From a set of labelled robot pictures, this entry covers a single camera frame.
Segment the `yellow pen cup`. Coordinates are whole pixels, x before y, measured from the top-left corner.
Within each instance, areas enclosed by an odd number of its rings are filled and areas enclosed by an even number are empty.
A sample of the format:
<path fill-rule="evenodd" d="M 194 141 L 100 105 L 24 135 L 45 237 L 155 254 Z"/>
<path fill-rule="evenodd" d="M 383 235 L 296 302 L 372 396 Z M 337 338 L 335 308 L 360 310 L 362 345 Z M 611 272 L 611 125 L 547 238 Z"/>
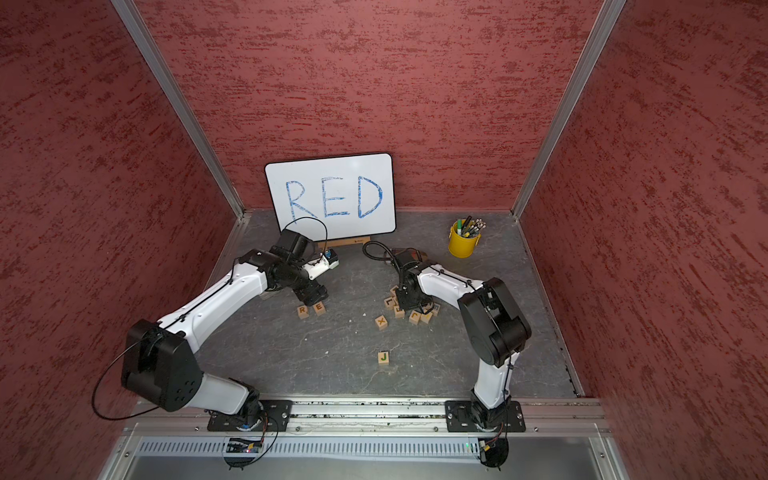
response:
<path fill-rule="evenodd" d="M 481 239 L 481 235 L 464 237 L 458 233 L 458 221 L 456 221 L 450 229 L 448 250 L 451 255 L 459 259 L 469 258 L 477 244 Z"/>

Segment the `whiteboard with RED written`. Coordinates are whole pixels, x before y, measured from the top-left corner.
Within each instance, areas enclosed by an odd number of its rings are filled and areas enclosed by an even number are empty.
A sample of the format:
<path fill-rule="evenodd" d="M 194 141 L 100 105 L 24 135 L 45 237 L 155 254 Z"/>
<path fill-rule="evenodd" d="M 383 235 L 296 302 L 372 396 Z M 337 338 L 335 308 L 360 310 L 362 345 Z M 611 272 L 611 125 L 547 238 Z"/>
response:
<path fill-rule="evenodd" d="M 280 229 L 315 241 L 396 229 L 393 159 L 387 153 L 270 163 L 265 175 Z"/>

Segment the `pens in cup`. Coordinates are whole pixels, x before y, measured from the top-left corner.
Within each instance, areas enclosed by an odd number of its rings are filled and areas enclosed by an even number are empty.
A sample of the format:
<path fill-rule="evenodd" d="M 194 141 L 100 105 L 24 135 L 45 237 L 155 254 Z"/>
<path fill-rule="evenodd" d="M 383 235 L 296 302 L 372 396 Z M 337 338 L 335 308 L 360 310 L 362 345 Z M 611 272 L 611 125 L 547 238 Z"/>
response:
<path fill-rule="evenodd" d="M 453 232 L 461 238 L 475 238 L 486 228 L 486 222 L 472 216 L 460 218 L 453 227 Z"/>

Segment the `plaid brown glasses case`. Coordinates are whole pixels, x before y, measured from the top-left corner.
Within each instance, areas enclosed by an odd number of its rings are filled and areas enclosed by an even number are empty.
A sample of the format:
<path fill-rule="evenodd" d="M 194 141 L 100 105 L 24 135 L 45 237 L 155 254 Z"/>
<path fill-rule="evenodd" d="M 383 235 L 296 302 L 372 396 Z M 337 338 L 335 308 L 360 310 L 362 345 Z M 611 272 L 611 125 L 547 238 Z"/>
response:
<path fill-rule="evenodd" d="M 429 257 L 425 252 L 415 248 L 410 248 L 409 251 L 414 261 L 417 261 L 419 263 L 424 263 L 429 261 Z"/>

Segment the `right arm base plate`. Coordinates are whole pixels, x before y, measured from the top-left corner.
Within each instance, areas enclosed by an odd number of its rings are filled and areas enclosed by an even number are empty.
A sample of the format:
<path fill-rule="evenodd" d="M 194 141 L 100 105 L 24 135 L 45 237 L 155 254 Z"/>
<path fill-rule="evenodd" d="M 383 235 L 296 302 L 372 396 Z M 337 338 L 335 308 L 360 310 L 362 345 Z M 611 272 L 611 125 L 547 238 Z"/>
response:
<path fill-rule="evenodd" d="M 521 404 L 507 400 L 494 409 L 479 401 L 449 400 L 444 403 L 449 432 L 522 433 L 526 431 Z"/>

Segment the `wooden whiteboard stand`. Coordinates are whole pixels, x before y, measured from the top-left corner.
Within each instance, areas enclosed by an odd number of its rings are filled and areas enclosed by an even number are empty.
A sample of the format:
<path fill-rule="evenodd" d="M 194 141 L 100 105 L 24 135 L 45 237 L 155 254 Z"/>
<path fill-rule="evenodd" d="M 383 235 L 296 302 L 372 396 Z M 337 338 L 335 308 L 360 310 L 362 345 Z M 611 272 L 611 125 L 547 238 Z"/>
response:
<path fill-rule="evenodd" d="M 370 236 L 362 236 L 362 237 L 354 237 L 354 238 L 346 238 L 346 239 L 338 239 L 338 240 L 329 240 L 327 242 L 327 246 L 329 248 L 337 248 L 342 246 L 353 246 L 353 245 L 363 245 L 371 240 Z"/>

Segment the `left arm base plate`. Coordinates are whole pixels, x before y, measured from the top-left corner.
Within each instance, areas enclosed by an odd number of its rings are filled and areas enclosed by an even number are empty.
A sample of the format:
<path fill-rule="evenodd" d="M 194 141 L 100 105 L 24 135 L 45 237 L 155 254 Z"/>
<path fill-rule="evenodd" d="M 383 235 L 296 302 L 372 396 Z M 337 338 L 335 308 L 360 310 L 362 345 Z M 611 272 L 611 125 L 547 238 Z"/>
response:
<path fill-rule="evenodd" d="M 236 414 L 209 411 L 207 430 L 210 432 L 285 432 L 293 402 L 290 400 L 255 400 L 246 403 Z"/>

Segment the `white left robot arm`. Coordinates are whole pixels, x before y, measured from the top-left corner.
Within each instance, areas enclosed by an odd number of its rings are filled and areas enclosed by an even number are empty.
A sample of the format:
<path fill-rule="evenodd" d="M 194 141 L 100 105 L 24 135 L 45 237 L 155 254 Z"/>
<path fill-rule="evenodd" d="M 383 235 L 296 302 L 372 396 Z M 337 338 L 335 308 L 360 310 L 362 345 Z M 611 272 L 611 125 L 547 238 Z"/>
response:
<path fill-rule="evenodd" d="M 140 320 L 130 328 L 122 386 L 167 412 L 193 407 L 254 424 L 261 411 L 258 391 L 203 372 L 195 354 L 234 313 L 267 291 L 290 289 L 307 307 L 326 299 L 327 290 L 318 278 L 338 264 L 332 249 L 306 263 L 273 252 L 249 251 L 188 304 L 156 322 Z"/>

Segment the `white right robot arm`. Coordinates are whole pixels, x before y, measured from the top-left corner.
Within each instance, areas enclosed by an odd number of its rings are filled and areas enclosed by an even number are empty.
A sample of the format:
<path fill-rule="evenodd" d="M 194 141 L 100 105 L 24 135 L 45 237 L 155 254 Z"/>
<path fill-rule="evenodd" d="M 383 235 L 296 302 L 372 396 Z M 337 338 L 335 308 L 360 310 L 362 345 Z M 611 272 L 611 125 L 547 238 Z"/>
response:
<path fill-rule="evenodd" d="M 396 296 L 405 310 L 430 313 L 440 300 L 460 312 L 479 358 L 470 417 L 481 429 L 500 425 L 509 414 L 512 370 L 532 336 L 529 322 L 504 282 L 496 277 L 470 279 L 440 264 L 420 262 L 401 271 Z"/>

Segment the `wooden block letter X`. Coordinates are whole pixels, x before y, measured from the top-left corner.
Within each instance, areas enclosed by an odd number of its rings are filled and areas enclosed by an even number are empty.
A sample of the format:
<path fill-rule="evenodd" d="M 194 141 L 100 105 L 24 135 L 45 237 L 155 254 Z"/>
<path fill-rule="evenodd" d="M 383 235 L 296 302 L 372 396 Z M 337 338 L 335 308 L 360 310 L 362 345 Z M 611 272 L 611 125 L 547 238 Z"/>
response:
<path fill-rule="evenodd" d="M 381 315 L 375 318 L 375 323 L 380 331 L 388 328 L 388 321 L 385 316 Z"/>

